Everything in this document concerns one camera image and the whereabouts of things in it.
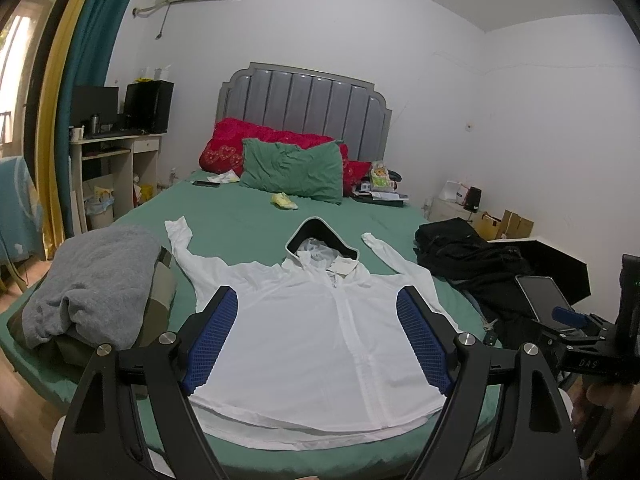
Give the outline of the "right hand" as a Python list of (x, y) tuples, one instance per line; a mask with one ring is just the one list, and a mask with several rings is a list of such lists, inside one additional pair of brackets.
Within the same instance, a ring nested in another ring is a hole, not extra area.
[(638, 385), (598, 384), (579, 379), (574, 393), (572, 423), (581, 458), (614, 450), (623, 440), (639, 409)]

